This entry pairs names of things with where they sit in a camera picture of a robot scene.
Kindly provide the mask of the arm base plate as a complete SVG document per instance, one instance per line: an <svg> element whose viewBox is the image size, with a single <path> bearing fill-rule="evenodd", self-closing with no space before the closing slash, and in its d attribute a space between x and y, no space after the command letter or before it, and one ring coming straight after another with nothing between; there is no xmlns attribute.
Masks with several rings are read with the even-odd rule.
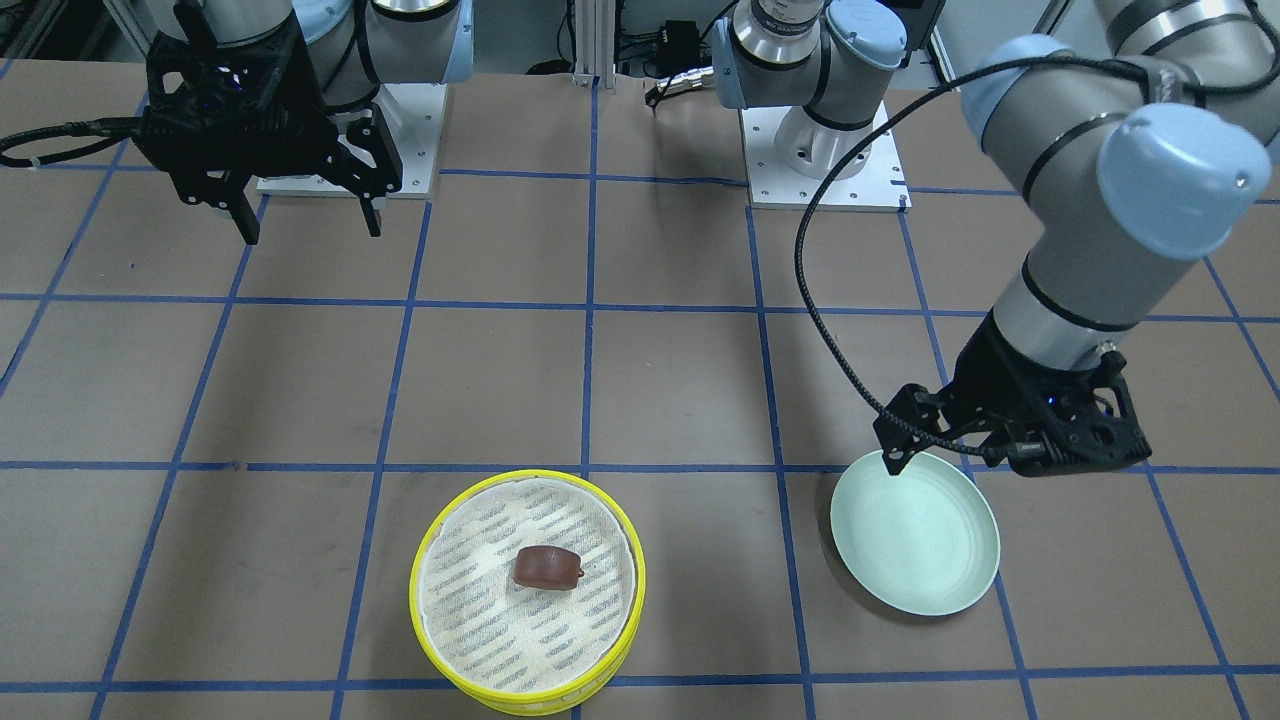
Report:
<svg viewBox="0 0 1280 720"><path fill-rule="evenodd" d="M855 131L820 126L801 108L745 109L739 118L751 206L803 210L836 164L887 120L887 111L879 105L872 123ZM856 152L819 201L827 211L906 211L911 206L890 131Z"/></svg>
<svg viewBox="0 0 1280 720"><path fill-rule="evenodd" d="M375 104L399 154L402 182L390 199L430 199L449 85L384 85ZM270 196L351 199L352 193L320 176L259 179L256 190Z"/></svg>

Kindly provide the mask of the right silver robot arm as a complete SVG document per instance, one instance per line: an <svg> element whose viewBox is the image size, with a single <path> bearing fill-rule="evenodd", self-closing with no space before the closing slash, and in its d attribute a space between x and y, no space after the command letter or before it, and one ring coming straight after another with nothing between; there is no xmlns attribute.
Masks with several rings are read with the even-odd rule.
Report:
<svg viewBox="0 0 1280 720"><path fill-rule="evenodd" d="M151 1L148 101L133 141L178 199L229 218L247 245L253 179L310 178L358 202L381 233L410 188L394 87L474 73L471 1Z"/></svg>

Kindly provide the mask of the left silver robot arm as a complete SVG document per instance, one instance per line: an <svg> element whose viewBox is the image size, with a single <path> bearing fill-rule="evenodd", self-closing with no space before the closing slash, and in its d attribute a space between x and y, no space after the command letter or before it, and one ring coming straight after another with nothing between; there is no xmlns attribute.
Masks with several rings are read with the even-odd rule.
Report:
<svg viewBox="0 0 1280 720"><path fill-rule="evenodd" d="M1028 35L940 87L1043 234L942 389L867 398L891 474L931 447L1024 477L1152 452L1117 346L1267 188L1277 28L1254 1L1096 8L1111 56Z"/></svg>

